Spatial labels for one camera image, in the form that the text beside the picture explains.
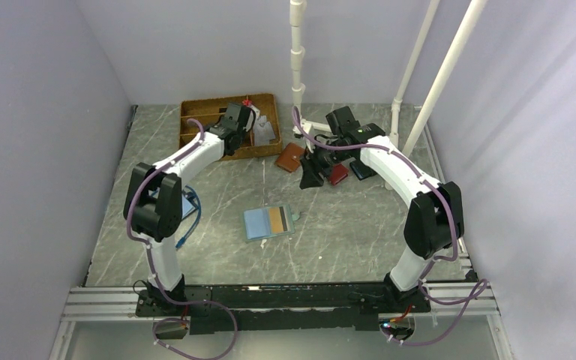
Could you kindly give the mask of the orange credit card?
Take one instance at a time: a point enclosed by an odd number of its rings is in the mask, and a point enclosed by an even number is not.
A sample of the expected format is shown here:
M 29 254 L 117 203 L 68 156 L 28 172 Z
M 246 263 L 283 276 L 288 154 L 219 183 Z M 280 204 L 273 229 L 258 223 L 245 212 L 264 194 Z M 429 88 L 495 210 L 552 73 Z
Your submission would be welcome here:
M 287 213 L 283 206 L 268 209 L 268 222 L 271 234 L 286 233 L 289 230 Z

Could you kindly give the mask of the green card holder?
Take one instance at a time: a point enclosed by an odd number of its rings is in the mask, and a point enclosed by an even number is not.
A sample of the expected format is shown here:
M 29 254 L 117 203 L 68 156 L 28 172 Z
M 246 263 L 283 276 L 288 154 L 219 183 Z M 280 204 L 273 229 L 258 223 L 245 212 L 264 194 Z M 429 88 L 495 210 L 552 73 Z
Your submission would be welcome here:
M 286 217 L 288 220 L 289 230 L 281 234 L 271 234 L 269 225 L 268 210 L 271 207 L 283 206 L 286 210 Z M 253 208 L 243 212 L 244 231 L 246 240 L 258 241 L 263 239 L 270 239 L 273 237 L 292 234 L 295 232 L 295 222 L 301 217 L 300 212 L 294 212 L 287 204 L 266 206 L 262 208 Z

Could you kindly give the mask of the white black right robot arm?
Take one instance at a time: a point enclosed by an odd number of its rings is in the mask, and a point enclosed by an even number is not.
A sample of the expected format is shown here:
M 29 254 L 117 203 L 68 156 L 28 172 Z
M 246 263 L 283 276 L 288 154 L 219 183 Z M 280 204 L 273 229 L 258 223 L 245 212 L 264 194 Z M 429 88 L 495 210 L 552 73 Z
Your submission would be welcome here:
M 381 177 L 403 200 L 407 216 L 403 229 L 406 247 L 384 277 L 383 301 L 392 311 L 402 311 L 419 291 L 419 281 L 437 260 L 453 261 L 458 239 L 464 234 L 461 189 L 428 175 L 402 154 L 385 131 L 374 123 L 361 124 L 348 106 L 326 116 L 332 131 L 330 142 L 320 142 L 302 125 L 298 107 L 292 122 L 313 148 L 300 159 L 301 189 L 319 188 L 335 165 L 349 161 L 357 176 Z M 453 254 L 442 252 L 452 249 Z

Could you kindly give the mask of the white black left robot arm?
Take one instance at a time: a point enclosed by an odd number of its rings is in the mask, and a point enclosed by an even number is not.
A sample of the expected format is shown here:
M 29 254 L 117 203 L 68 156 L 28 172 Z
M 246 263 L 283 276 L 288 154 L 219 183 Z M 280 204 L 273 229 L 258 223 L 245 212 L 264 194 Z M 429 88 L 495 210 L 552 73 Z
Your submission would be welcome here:
M 163 160 L 141 162 L 132 170 L 123 210 L 126 234 L 145 250 L 148 294 L 165 314 L 177 314 L 188 304 L 175 239 L 183 219 L 183 190 L 208 165 L 234 155 L 258 117 L 253 107 L 229 103 L 214 124 L 204 126 L 189 118 L 187 123 L 198 130 L 189 143 Z

